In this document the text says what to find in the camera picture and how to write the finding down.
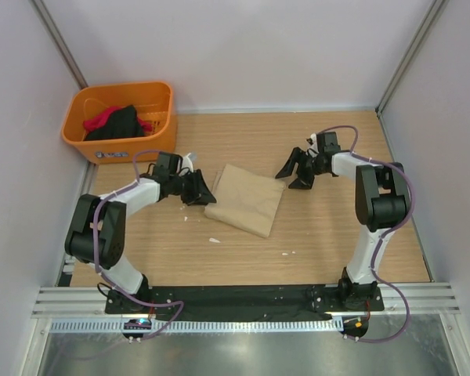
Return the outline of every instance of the plastic basket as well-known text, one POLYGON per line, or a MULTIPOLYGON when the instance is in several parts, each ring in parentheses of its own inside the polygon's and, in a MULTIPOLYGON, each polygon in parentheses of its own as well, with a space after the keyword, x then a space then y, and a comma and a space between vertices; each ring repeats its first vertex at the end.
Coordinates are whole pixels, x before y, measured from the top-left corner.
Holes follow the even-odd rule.
MULTIPOLYGON (((76 147, 97 165, 130 162, 141 150, 173 152, 177 133, 174 93, 165 82, 136 82, 92 86, 81 90, 71 101, 63 125, 63 139, 76 147), (94 118, 108 107, 133 105, 138 117, 153 126, 144 137, 84 141, 87 132, 83 122, 94 118)), ((138 161, 152 161, 156 154, 143 154, 138 161)))

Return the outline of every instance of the wooden surface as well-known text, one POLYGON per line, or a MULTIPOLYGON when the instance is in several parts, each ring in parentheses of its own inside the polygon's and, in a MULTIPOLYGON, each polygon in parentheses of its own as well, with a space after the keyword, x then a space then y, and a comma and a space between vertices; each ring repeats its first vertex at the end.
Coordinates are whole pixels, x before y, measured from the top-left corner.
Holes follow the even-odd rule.
MULTIPOLYGON (((390 161, 378 119, 368 111, 185 115, 179 117, 175 152, 197 152, 195 168, 211 187, 226 163, 274 176, 294 146, 306 148, 312 132, 332 125, 355 125, 360 130, 356 152, 390 161)), ((348 149, 353 132, 338 131, 338 140, 348 149)), ((102 165, 93 192, 110 192, 132 180, 130 164, 102 165)), ((360 228, 353 182, 330 175, 317 176, 310 191, 284 191, 267 239, 208 219, 203 211, 169 197, 128 220, 125 254, 150 285, 335 283, 352 257, 360 228), (221 243, 209 242, 211 237, 221 243)), ((428 281, 412 225, 393 236, 380 275, 395 282, 428 281)), ((94 286, 98 280, 93 269, 77 264, 71 285, 94 286)))

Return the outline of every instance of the white robotic arm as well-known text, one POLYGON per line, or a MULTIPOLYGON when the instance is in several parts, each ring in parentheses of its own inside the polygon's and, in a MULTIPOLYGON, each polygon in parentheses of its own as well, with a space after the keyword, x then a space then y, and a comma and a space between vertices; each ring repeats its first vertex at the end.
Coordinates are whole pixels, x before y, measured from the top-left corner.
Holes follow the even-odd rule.
POLYGON ((81 196, 65 242, 66 252, 95 267, 93 227, 98 226, 101 273, 121 290, 148 301, 147 278, 123 255, 125 220, 170 194, 180 195, 183 203, 188 205, 215 203, 201 170, 193 170, 193 158, 192 154, 180 157, 159 153, 151 174, 142 174, 117 192, 100 197, 90 194, 81 196), (97 223, 94 223, 94 212, 101 201, 104 201, 102 210, 97 223))
MULTIPOLYGON (((350 152, 337 153, 332 156, 332 173, 338 176, 346 176, 353 182, 356 181, 357 166, 373 166, 382 168, 379 164, 372 164, 369 162, 361 161, 351 155, 350 152)), ((381 239, 381 235, 386 232, 386 228, 371 231, 365 225, 360 228, 359 240, 355 246, 353 257, 349 264, 346 266, 346 272, 350 280, 358 284, 370 284, 375 282, 373 273, 371 272, 371 260, 373 258, 374 249, 381 239)), ((378 271, 381 258, 385 252, 385 248, 390 241, 394 232, 389 233, 383 238, 383 244, 378 252, 374 264, 374 271, 378 271)))
POLYGON ((290 189, 310 190, 316 175, 330 173, 346 176, 355 183, 355 211, 361 229, 352 259, 344 268, 338 287, 323 293, 338 310, 362 309, 378 294, 377 272, 383 252, 394 230, 407 216, 410 196, 404 178, 392 166, 371 163, 350 150, 341 150, 335 132, 315 133, 307 139, 307 151, 295 147, 276 178, 292 175, 295 166, 297 179, 290 189))

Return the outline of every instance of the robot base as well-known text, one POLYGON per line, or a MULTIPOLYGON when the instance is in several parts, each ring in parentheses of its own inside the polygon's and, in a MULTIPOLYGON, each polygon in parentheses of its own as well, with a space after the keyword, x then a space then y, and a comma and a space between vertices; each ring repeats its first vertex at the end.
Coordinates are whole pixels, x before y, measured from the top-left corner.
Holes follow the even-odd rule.
POLYGON ((318 297, 314 303, 318 313, 385 310, 378 284, 354 284, 349 279, 346 268, 343 269, 338 286, 318 285, 316 291, 318 297))
MULTIPOLYGON (((134 296, 142 302, 151 302, 151 290, 148 288, 148 279, 146 276, 143 275, 141 286, 134 296)), ((107 304, 104 308, 104 312, 108 315, 125 315, 132 313, 148 314, 149 311, 150 307, 134 303, 114 289, 108 291, 107 304)))

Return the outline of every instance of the red cloth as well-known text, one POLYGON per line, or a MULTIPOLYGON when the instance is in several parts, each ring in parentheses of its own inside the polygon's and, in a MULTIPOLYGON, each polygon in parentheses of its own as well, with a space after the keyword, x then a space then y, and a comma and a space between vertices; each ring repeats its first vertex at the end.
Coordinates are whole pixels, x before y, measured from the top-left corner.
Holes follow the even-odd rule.
MULTIPOLYGON (((93 117, 90 120, 84 121, 85 130, 87 132, 92 132, 98 128, 103 127, 107 123, 110 115, 116 110, 120 110, 121 108, 122 107, 119 107, 119 106, 108 107, 107 109, 105 109, 105 111, 103 111, 101 114, 97 115, 96 117, 93 117)), ((144 120, 141 120, 140 118, 138 118, 138 122, 139 122, 139 125, 141 125, 141 127, 143 128, 143 131, 145 132, 153 131, 153 127, 151 126, 150 123, 144 120)))

